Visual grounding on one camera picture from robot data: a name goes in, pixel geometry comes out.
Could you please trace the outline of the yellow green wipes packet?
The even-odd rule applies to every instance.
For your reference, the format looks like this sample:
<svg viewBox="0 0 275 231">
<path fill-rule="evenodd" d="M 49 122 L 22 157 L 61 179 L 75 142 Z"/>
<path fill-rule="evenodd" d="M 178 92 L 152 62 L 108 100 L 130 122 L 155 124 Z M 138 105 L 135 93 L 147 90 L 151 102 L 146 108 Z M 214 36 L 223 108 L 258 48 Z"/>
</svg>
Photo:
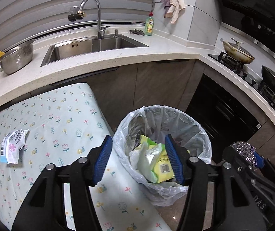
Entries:
<svg viewBox="0 0 275 231">
<path fill-rule="evenodd" d="M 165 145 L 145 135 L 137 138 L 137 146 L 129 152 L 129 160 L 132 168 L 148 182 L 159 184 L 175 178 Z"/>
</svg>

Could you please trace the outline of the steel wool scrubber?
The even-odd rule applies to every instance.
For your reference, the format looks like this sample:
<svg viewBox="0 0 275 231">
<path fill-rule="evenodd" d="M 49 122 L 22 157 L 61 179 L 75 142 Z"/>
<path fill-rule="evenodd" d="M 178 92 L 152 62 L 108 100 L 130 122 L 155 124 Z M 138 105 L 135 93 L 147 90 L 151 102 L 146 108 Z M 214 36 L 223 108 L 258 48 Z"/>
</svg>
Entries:
<svg viewBox="0 0 275 231">
<path fill-rule="evenodd" d="M 253 168 L 257 167 L 257 158 L 255 156 L 256 148 L 251 144 L 238 141 L 232 144 L 232 148 Z"/>
</svg>

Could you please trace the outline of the white pink snack wrapper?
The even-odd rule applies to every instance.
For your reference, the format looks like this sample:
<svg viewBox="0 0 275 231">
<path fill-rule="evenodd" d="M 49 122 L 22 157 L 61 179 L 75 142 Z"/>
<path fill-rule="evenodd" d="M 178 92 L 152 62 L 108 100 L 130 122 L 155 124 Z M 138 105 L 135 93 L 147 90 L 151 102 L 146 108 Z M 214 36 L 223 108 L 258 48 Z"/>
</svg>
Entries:
<svg viewBox="0 0 275 231">
<path fill-rule="evenodd" d="M 26 137 L 29 130 L 15 130 L 7 134 L 2 143 L 0 149 L 0 162 L 6 164 L 18 164 L 19 151 L 26 144 Z"/>
</svg>

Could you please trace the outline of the trash bin with clear liner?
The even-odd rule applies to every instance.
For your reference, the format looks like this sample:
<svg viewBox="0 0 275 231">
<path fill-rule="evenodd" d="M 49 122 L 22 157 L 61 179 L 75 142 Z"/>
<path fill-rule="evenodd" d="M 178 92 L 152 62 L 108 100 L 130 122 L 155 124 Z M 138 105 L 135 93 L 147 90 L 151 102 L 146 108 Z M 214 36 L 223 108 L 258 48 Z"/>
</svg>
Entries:
<svg viewBox="0 0 275 231">
<path fill-rule="evenodd" d="M 143 193 L 155 206 L 167 207 L 188 188 L 176 182 L 165 137 L 211 163 L 211 142 L 202 126 L 186 113 L 165 105 L 144 106 L 127 114 L 113 136 L 113 149 Z"/>
</svg>

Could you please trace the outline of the chrome kitchen faucet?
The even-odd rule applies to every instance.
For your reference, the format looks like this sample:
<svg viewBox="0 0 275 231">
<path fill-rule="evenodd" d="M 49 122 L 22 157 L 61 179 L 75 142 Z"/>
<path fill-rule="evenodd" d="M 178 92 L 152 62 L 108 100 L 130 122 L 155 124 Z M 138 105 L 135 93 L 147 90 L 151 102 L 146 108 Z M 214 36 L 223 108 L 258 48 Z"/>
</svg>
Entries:
<svg viewBox="0 0 275 231">
<path fill-rule="evenodd" d="M 101 5 L 99 0 L 82 0 L 79 6 L 72 6 L 68 13 L 68 21 L 75 22 L 78 20 L 83 20 L 86 18 L 86 11 L 84 10 L 84 7 L 86 6 L 86 3 L 89 1 L 93 1 L 96 4 L 96 7 L 94 9 L 91 9 L 90 17 L 91 19 L 95 19 L 95 10 L 97 15 L 97 38 L 104 39 L 106 34 L 106 29 L 109 28 L 109 26 L 102 26 L 101 25 Z"/>
</svg>

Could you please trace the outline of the floral light blue tablecloth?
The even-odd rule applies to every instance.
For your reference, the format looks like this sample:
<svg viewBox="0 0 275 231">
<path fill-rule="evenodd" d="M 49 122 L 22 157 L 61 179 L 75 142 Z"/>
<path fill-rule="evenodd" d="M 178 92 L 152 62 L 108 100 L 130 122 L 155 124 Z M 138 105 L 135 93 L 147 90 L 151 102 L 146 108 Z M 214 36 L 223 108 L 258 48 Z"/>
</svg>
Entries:
<svg viewBox="0 0 275 231">
<path fill-rule="evenodd" d="M 7 228 L 48 164 L 72 164 L 112 133 L 86 83 L 42 93 L 1 111 L 0 155 L 3 139 L 15 130 L 27 130 L 28 135 L 18 164 L 0 161 L 0 221 Z M 103 230 L 169 230 L 115 153 L 90 192 Z"/>
</svg>

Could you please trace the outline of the black built-in oven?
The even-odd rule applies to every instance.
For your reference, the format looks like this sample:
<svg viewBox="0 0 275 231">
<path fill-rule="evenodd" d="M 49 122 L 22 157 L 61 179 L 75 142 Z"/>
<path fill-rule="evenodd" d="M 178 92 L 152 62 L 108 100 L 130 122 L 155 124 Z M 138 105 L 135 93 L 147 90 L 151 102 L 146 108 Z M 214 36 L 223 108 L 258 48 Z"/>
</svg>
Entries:
<svg viewBox="0 0 275 231">
<path fill-rule="evenodd" d="M 219 163 L 226 147 L 248 141 L 261 127 L 258 120 L 228 91 L 203 74 L 186 109 L 206 131 L 212 160 Z"/>
</svg>

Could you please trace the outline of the black gas stove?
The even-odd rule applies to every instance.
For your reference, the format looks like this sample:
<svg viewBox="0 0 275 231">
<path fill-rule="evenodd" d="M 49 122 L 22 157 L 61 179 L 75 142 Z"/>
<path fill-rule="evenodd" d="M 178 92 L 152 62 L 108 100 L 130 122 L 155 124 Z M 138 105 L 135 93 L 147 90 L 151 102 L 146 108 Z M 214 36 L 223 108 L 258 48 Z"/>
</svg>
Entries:
<svg viewBox="0 0 275 231">
<path fill-rule="evenodd" d="M 221 63 L 239 77 L 247 82 L 252 88 L 254 88 L 275 110 L 275 92 L 267 85 L 263 80 L 258 81 L 250 73 L 245 71 L 244 64 L 227 55 L 227 53 L 221 52 L 219 55 L 208 54 L 209 57 Z"/>
</svg>

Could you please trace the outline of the stainless steel sink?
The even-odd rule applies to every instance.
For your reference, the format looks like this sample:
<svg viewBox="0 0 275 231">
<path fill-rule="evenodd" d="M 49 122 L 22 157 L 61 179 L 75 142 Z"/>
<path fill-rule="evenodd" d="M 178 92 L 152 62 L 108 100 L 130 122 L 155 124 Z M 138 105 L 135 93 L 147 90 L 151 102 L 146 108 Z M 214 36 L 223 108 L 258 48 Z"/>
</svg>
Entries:
<svg viewBox="0 0 275 231">
<path fill-rule="evenodd" d="M 148 46 L 121 34 L 116 37 L 114 35 L 108 35 L 104 39 L 96 39 L 95 37 L 79 38 L 50 46 L 41 63 L 41 67 L 58 60 L 82 54 L 144 47 L 147 48 Z"/>
</svg>

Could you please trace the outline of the cream frying pan with lid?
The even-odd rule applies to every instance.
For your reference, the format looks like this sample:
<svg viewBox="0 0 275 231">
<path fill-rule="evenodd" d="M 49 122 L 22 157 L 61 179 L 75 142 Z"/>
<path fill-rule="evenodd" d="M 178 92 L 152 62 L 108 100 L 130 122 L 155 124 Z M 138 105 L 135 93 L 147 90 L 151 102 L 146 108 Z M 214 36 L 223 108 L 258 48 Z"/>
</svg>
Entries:
<svg viewBox="0 0 275 231">
<path fill-rule="evenodd" d="M 249 53 L 249 51 L 241 46 L 243 43 L 234 39 L 233 37 L 231 37 L 231 39 L 234 41 L 234 43 L 227 42 L 223 38 L 220 38 L 220 41 L 223 43 L 223 48 L 227 55 L 243 64 L 252 63 L 255 58 L 253 55 L 251 55 L 251 53 Z"/>
</svg>

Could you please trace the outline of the dark scrubber on counter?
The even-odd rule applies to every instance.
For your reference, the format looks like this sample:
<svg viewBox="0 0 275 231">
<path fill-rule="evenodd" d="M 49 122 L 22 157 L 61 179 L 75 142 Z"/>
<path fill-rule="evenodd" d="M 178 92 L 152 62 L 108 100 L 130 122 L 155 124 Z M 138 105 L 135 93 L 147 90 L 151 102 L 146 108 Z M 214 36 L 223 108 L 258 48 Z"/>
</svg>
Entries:
<svg viewBox="0 0 275 231">
<path fill-rule="evenodd" d="M 134 35 L 145 35 L 143 30 L 138 30 L 138 29 L 131 29 L 131 30 L 129 30 L 129 33 L 134 34 Z"/>
</svg>

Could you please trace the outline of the stainless steel colander bowl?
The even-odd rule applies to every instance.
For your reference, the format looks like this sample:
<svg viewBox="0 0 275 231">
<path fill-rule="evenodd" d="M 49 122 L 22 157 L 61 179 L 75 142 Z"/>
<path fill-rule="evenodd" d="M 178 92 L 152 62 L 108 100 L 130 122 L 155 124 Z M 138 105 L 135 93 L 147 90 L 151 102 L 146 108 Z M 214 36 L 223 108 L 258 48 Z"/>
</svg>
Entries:
<svg viewBox="0 0 275 231">
<path fill-rule="evenodd" d="M 33 58 L 33 43 L 35 39 L 28 40 L 7 51 L 0 58 L 0 66 L 6 75 L 11 75 L 26 65 Z"/>
</svg>

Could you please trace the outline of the green dish soap bottle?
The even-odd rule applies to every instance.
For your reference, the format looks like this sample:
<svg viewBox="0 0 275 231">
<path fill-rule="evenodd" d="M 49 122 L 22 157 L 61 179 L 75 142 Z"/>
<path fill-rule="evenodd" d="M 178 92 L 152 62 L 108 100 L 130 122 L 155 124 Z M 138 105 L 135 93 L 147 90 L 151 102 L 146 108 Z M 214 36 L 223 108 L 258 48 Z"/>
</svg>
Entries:
<svg viewBox="0 0 275 231">
<path fill-rule="evenodd" d="M 153 34 L 153 28 L 154 28 L 153 12 L 150 12 L 145 22 L 145 28 L 144 28 L 145 35 L 151 36 Z"/>
</svg>

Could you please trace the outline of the hanging pink purple cloths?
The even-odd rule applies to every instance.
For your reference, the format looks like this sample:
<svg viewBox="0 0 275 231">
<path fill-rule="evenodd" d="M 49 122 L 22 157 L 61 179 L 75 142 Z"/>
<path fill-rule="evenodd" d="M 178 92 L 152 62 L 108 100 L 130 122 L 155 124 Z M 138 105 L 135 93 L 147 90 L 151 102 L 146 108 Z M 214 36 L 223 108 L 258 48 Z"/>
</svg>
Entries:
<svg viewBox="0 0 275 231">
<path fill-rule="evenodd" d="M 179 14 L 186 9 L 185 0 L 160 0 L 164 5 L 164 18 L 170 18 L 170 23 L 175 24 Z"/>
</svg>

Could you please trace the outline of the black range hood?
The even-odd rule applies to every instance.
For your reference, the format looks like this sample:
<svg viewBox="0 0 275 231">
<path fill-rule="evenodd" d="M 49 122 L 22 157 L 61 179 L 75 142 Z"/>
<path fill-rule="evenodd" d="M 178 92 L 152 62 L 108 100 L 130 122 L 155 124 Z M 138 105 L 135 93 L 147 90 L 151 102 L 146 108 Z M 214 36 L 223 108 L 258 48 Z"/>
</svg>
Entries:
<svg viewBox="0 0 275 231">
<path fill-rule="evenodd" d="M 222 22 L 275 54 L 275 0 L 218 0 Z"/>
</svg>

